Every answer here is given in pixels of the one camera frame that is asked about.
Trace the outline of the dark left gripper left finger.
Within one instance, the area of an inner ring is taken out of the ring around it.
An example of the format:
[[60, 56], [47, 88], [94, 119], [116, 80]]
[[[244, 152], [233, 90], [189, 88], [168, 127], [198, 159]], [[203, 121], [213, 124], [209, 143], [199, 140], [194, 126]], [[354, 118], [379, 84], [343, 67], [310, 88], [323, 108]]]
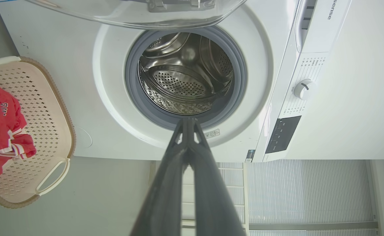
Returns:
[[187, 119], [178, 122], [130, 236], [181, 236], [182, 177], [188, 163]]

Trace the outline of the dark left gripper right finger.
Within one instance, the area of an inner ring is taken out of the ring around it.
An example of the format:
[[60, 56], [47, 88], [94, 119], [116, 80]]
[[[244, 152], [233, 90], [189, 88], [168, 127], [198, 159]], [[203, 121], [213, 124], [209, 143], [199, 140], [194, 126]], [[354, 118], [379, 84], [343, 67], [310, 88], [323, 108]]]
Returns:
[[245, 236], [221, 172], [195, 118], [189, 119], [189, 164], [194, 171], [196, 236]]

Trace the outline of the round black glass washer door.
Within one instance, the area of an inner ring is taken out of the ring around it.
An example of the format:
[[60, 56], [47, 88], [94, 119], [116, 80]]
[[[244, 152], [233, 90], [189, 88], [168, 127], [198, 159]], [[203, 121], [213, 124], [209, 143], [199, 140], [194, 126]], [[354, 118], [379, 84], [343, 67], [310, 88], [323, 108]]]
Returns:
[[215, 0], [214, 9], [149, 12], [145, 0], [26, 0], [30, 3], [103, 24], [143, 30], [184, 30], [216, 25], [246, 0]]

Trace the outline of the white front-load washing machine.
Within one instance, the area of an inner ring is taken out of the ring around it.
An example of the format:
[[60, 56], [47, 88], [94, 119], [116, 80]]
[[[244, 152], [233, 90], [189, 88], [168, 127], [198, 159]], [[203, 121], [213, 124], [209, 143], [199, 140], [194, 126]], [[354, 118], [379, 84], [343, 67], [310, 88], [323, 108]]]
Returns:
[[[318, 84], [329, 52], [299, 53], [294, 20], [299, 0], [246, 0], [216, 25], [239, 46], [247, 68], [244, 96], [207, 139], [217, 162], [285, 157], [266, 154], [277, 119], [306, 113], [294, 96], [298, 82]], [[174, 130], [155, 125], [136, 108], [125, 83], [128, 54], [145, 30], [103, 24], [26, 0], [0, 3], [0, 16], [19, 56], [42, 63], [52, 75], [75, 126], [75, 156], [160, 160]]]

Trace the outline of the black display panel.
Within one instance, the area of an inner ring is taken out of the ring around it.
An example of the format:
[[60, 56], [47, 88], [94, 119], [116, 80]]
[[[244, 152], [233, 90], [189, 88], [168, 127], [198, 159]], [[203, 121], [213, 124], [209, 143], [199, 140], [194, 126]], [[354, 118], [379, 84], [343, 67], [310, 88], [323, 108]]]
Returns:
[[277, 119], [265, 153], [268, 154], [286, 150], [300, 119], [301, 116]]

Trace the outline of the stainless steel washer drum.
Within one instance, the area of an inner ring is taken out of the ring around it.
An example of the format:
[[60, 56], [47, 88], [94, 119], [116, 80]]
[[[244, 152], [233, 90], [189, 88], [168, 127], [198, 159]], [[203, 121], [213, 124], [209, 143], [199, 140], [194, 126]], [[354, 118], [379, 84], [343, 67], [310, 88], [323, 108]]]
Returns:
[[177, 115], [209, 111], [234, 80], [226, 52], [209, 38], [189, 32], [152, 42], [139, 59], [138, 75], [149, 99]]

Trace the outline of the white round control knob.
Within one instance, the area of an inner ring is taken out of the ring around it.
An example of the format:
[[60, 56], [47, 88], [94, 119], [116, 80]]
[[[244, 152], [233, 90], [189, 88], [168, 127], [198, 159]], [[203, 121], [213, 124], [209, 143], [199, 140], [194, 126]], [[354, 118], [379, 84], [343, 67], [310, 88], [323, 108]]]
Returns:
[[300, 100], [310, 100], [317, 92], [318, 86], [311, 79], [305, 79], [297, 83], [294, 89], [294, 96]]

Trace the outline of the cream perforated laundry basket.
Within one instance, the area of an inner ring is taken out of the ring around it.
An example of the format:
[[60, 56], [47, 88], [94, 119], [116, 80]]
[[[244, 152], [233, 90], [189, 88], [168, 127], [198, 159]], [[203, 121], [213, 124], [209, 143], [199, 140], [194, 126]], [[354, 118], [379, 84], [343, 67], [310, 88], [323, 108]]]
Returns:
[[66, 177], [75, 150], [75, 130], [49, 71], [31, 58], [0, 58], [0, 87], [18, 99], [37, 153], [12, 160], [0, 175], [0, 206], [26, 207]]

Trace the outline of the white detergent drawer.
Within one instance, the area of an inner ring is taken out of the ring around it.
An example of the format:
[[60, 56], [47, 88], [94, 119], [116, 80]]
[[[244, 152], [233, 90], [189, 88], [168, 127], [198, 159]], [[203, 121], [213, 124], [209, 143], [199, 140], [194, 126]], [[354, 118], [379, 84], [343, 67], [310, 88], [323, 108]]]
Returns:
[[299, 0], [294, 37], [299, 53], [329, 52], [352, 0]]

